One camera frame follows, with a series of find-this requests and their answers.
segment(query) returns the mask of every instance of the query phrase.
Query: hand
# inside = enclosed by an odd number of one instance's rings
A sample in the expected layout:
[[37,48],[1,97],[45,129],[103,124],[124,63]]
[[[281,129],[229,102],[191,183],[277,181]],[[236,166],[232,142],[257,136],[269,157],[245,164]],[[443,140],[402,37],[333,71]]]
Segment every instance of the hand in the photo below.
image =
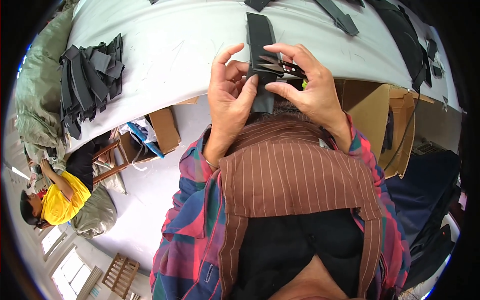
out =
[[53,172],[51,167],[50,167],[50,163],[45,158],[43,158],[40,161],[40,168],[42,169],[42,172],[47,176]]
[[245,126],[253,100],[257,95],[258,76],[245,81],[248,63],[232,60],[231,56],[243,49],[243,43],[230,46],[215,57],[208,87],[208,104],[212,130],[204,149],[204,156],[216,164],[235,141]]
[[264,46],[264,49],[282,53],[284,61],[295,61],[308,78],[303,91],[280,82],[266,84],[265,89],[293,103],[312,121],[328,130],[335,137],[340,150],[348,151],[351,144],[350,123],[338,101],[332,73],[302,44],[291,46],[276,43]]

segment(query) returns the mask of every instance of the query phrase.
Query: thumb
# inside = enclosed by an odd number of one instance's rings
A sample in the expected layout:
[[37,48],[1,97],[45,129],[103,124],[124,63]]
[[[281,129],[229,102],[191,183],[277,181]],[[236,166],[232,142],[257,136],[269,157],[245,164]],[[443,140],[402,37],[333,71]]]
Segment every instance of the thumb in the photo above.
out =
[[271,82],[265,85],[265,90],[279,94],[281,97],[295,104],[300,97],[300,91],[291,84],[284,82]]
[[237,101],[245,104],[252,104],[255,96],[257,95],[258,75],[250,77],[243,86],[240,95],[237,97]]

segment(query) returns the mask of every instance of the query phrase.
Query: brown striped apron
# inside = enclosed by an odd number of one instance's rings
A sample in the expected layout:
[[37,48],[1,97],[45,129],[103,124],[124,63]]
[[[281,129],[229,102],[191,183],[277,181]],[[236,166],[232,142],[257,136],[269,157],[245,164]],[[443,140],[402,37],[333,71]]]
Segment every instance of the brown striped apron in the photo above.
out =
[[222,298],[237,279],[249,218],[356,208],[365,221],[358,297],[365,298],[380,259],[383,215],[371,171],[359,160],[321,147],[318,126],[277,116],[244,127],[219,161],[225,239],[219,252]]

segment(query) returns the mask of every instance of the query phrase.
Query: plaid shirt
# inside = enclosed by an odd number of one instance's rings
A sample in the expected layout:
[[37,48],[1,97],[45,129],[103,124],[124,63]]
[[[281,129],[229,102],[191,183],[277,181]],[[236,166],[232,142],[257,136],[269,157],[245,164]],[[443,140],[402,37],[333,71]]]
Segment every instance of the plaid shirt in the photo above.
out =
[[[372,170],[379,203],[386,211],[382,218],[382,251],[374,278],[381,297],[389,288],[396,287],[399,291],[405,283],[410,252],[387,192],[384,171],[377,165],[368,140],[351,128],[349,155]],[[210,127],[180,160],[180,191],[173,196],[174,207],[167,212],[160,248],[153,258],[150,274],[153,300],[221,299],[218,253],[225,234],[225,198],[220,171],[212,172],[202,155],[209,133]],[[363,221],[358,216],[354,218],[363,231]]]

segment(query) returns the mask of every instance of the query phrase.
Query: white table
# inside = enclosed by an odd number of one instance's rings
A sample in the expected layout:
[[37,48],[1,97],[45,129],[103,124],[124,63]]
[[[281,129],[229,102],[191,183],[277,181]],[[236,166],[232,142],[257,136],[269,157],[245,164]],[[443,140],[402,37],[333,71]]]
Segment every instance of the white table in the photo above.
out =
[[[360,33],[346,35],[313,0],[276,0],[261,14],[272,23],[277,42],[302,43],[330,69],[334,77],[396,84],[411,88],[411,78],[400,51],[373,7],[334,0],[350,14]],[[123,91],[82,124],[73,152],[92,138],[152,111],[205,94],[211,62],[225,47],[246,42],[246,12],[256,12],[236,0],[80,0],[73,19],[68,47],[109,43],[118,33],[123,38]],[[420,92],[460,110],[453,80],[438,35],[407,9],[426,48],[433,38],[442,64],[442,79],[432,77]],[[233,59],[249,60],[248,45]]]

